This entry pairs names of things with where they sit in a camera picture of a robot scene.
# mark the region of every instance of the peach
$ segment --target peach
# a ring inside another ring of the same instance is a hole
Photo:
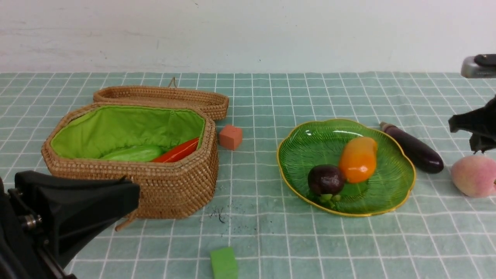
[[[463,157],[453,164],[451,179],[469,197],[488,197],[496,193],[496,161],[485,155]]]

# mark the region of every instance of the green glass plate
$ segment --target green glass plate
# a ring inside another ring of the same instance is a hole
[[[365,182],[346,184],[341,200],[321,205],[308,187],[308,173],[320,164],[338,165],[346,143],[355,137],[377,142],[377,167]],[[399,144],[382,131],[347,119],[312,121],[294,128],[277,148],[277,163],[288,187],[307,203],[344,216],[393,211],[408,199],[416,172]]]

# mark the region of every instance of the wicker basket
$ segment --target wicker basket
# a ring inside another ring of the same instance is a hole
[[[42,156],[52,175],[73,179],[130,178],[141,187],[138,209],[119,225],[123,228],[135,218],[184,218],[211,201],[215,191],[219,158],[215,122],[198,107],[182,106],[205,119],[201,147],[187,158],[174,163],[141,163],[103,161],[96,159],[66,159],[51,147],[54,136],[69,122],[101,106],[133,105],[125,102],[95,102],[64,116],[42,146]],[[140,106],[175,108],[165,102],[143,102]]]
[[[198,107],[213,120],[221,120],[227,116],[229,97],[214,92],[177,88],[173,77],[169,86],[111,86],[93,94],[94,102],[164,102],[169,106]]]

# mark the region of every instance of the red chili pepper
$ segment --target red chili pepper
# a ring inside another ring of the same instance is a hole
[[[165,154],[152,160],[154,163],[173,163],[177,162],[191,153],[195,152],[198,147],[199,138],[188,140],[172,148]]]

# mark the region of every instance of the white wall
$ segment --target white wall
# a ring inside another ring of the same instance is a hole
[[[460,71],[495,0],[0,0],[0,71]]]

